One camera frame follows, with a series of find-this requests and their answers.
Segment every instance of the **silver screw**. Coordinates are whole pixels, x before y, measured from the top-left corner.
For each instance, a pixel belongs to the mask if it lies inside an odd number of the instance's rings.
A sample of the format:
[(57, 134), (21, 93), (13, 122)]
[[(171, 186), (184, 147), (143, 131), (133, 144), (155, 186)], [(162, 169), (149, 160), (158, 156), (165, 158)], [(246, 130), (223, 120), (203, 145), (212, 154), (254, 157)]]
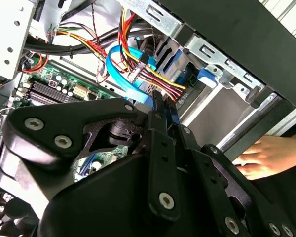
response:
[(280, 230), (277, 228), (276, 225), (274, 225), (272, 222), (268, 223), (271, 230), (277, 235), (277, 236), (280, 236), (281, 235), (281, 232)]
[(214, 152), (215, 154), (218, 153), (217, 149), (215, 147), (211, 147), (212, 152)]
[(24, 124), (25, 127), (33, 131), (39, 131), (44, 127), (43, 121), (37, 118), (28, 118)]
[(160, 114), (155, 114), (155, 116), (156, 116), (158, 119), (162, 119), (162, 117), (161, 117)]
[(184, 130), (187, 134), (190, 134), (190, 133), (191, 133), (191, 131), (190, 131), (187, 127), (183, 128), (183, 130)]
[(293, 232), (290, 230), (290, 228), (288, 228), (285, 224), (282, 224), (282, 228), (283, 230), (286, 232), (286, 234), (289, 236), (289, 237), (293, 237)]
[(235, 235), (239, 234), (239, 227), (237, 223), (231, 217), (225, 218), (225, 224), (227, 225), (228, 229), (233, 232)]
[(59, 135), (55, 137), (55, 144), (57, 147), (66, 149), (72, 145), (72, 141), (69, 137)]
[(174, 207), (174, 200), (167, 193), (160, 193), (159, 194), (159, 202), (164, 208), (166, 208), (168, 210), (171, 210)]
[(133, 107), (131, 107), (130, 105), (125, 105), (125, 108), (127, 108), (128, 110), (134, 110)]

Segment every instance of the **metal panel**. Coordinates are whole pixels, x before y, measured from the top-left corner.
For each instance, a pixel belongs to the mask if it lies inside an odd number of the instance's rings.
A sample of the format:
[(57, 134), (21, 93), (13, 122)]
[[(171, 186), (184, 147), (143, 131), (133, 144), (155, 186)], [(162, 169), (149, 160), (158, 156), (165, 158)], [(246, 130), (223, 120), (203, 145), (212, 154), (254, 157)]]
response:
[(58, 29), (63, 15), (69, 10), (71, 0), (66, 0), (61, 8), (58, 6), (58, 2), (56, 0), (45, 0), (39, 22), (33, 20), (31, 23), (30, 32), (32, 34), (43, 40), (53, 41), (55, 31)]
[(117, 1), (170, 37), (175, 37), (182, 28), (182, 23), (178, 19), (151, 0)]
[(268, 132), (274, 125), (281, 121), (294, 107), (285, 100), (280, 100), (257, 124), (247, 131), (224, 154), (234, 160), (247, 150), (255, 141)]
[[(296, 106), (296, 39), (260, 2), (158, 2), (242, 69)], [(287, 7), (296, 7), (296, 4), (293, 6), (291, 3), (288, 2)]]
[(36, 1), (0, 0), (0, 76), (15, 76)]

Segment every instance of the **black wire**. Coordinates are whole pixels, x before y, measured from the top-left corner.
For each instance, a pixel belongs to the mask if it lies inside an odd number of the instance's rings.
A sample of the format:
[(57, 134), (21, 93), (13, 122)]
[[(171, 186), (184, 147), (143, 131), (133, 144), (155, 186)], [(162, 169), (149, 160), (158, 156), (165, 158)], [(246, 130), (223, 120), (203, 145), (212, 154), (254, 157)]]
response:
[[(151, 27), (131, 31), (129, 34), (129, 37), (136, 37), (136, 36), (150, 35), (150, 34), (152, 34)], [(117, 41), (117, 33), (111, 35), (110, 37), (106, 37), (104, 39), (100, 39), (100, 37), (99, 37), (99, 45), (103, 49), (109, 47), (112, 43)], [(70, 46), (60, 46), (60, 45), (52, 45), (52, 44), (45, 44), (44, 45), (35, 38), (33, 38), (32, 41), (34, 41), (35, 43), (39, 43), (40, 45), (26, 43), (24, 48), (29, 51), (33, 51), (33, 52), (41, 53), (41, 54), (49, 54), (49, 55), (55, 55), (55, 56), (70, 55)], [(87, 50), (85, 48), (85, 46), (83, 44), (81, 44), (81, 45), (79, 44), (79, 45), (72, 47), (72, 55), (85, 54), (85, 53), (90, 53), (90, 52), (89, 52), (89, 50)]]
[(79, 6), (77, 6), (76, 8), (72, 9), (71, 11), (67, 12), (63, 18), (62, 21), (66, 21), (67, 19), (69, 19), (70, 17), (78, 14), (79, 12), (85, 10), (89, 5), (95, 3), (97, 0), (86, 0), (83, 3), (81, 3)]
[[(139, 28), (137, 31), (140, 30), (147, 30), (150, 29), (151, 26), (148, 23), (145, 22), (138, 22), (134, 25), (134, 27)], [(110, 41), (109, 37), (114, 37), (117, 38), (117, 34), (118, 34), (118, 27), (102, 34), (101, 36), (99, 36), (99, 42), (105, 39), (108, 39), (108, 41)], [(92, 39), (91, 40), (93, 43), (97, 43), (96, 39)], [(63, 52), (63, 51), (69, 51), (69, 47), (68, 46), (61, 46), (61, 45), (51, 45), (51, 44), (46, 44), (45, 42), (41, 42), (37, 39), (35, 39), (32, 36), (28, 36), (27, 42), (25, 44), (25, 49), (27, 49), (27, 47), (31, 47), (31, 48), (35, 48), (35, 45), (40, 45), (43, 46), (45, 50), (48, 49), (48, 51), (57, 51), (57, 52)], [(76, 45), (73, 47), (73, 50), (79, 50), (84, 48), (82, 44)]]

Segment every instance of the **screw hole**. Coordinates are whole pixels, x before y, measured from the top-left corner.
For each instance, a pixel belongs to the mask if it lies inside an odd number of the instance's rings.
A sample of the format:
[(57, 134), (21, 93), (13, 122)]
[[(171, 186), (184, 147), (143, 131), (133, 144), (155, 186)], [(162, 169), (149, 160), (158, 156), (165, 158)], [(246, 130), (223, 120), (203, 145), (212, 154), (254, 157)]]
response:
[(161, 157), (164, 162), (168, 162), (168, 158), (166, 156)]
[(67, 144), (67, 141), (65, 139), (59, 139), (58, 142), (61, 143), (61, 144), (63, 144), (63, 145), (66, 145)]
[(170, 204), (170, 200), (169, 200), (167, 197), (164, 197), (163, 200), (164, 200), (164, 202), (165, 202), (167, 205)]
[(217, 183), (216, 179), (215, 179), (215, 178), (213, 178), (213, 177), (211, 177), (211, 181), (212, 181), (214, 184), (216, 184), (216, 183)]
[(132, 141), (133, 141), (133, 142), (136, 142), (136, 141), (140, 140), (141, 137), (142, 137), (142, 136), (141, 136), (140, 134), (136, 133), (136, 134), (134, 134), (134, 135), (132, 136)]
[(230, 224), (231, 228), (233, 228), (233, 229), (236, 228), (232, 221), (229, 221), (229, 224)]
[(38, 127), (39, 124), (35, 121), (30, 122), (30, 125), (32, 125), (33, 127)]

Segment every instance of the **green circuit board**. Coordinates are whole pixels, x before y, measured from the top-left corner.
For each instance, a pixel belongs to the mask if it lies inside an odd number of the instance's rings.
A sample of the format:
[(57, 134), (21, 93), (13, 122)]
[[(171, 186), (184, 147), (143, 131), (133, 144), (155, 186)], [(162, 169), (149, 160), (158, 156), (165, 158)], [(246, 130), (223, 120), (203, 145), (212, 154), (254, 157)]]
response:
[[(117, 146), (113, 151), (111, 152), (101, 152), (101, 153), (97, 153), (95, 155), (94, 161), (101, 161), (101, 163), (103, 164), (101, 168), (111, 164), (112, 162), (123, 158), (124, 156), (127, 155), (127, 150), (128, 147), (126, 146)], [(79, 180), (81, 180), (82, 176), (79, 175), (80, 169), (83, 166), (84, 162), (86, 161), (87, 157), (82, 158), (80, 160), (78, 160), (75, 164), (74, 164), (74, 171), (73, 171), (73, 175), (74, 175), (74, 180), (77, 182)]]
[[(36, 65), (39, 61), (38, 58), (33, 59), (34, 63), (33, 65)], [(89, 91), (94, 92), (97, 94), (98, 98), (100, 99), (110, 99), (110, 98), (116, 98), (119, 97), (117, 94), (107, 90), (106, 88), (101, 87), (100, 85), (94, 86), (91, 84), (88, 84), (79, 78), (68, 74), (64, 71), (61, 71), (55, 67), (53, 67), (50, 64), (47, 64), (42, 70), (40, 70), (37, 73), (32, 73), (32, 77), (35, 77), (45, 84), (49, 84), (51, 80), (56, 81), (55, 77), (56, 76), (61, 76), (62, 79), (65, 79), (67, 81), (67, 85), (69, 88), (74, 88), (77, 84), (88, 89)]]

